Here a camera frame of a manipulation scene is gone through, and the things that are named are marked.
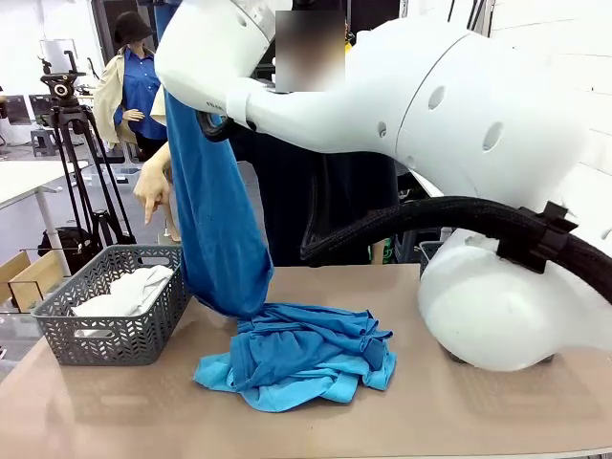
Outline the person's right hand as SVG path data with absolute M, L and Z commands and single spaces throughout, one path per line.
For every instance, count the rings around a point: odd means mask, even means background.
M 144 212 L 144 223 L 148 225 L 158 208 L 169 206 L 170 187 L 164 167 L 153 160 L 147 161 L 133 190 Z

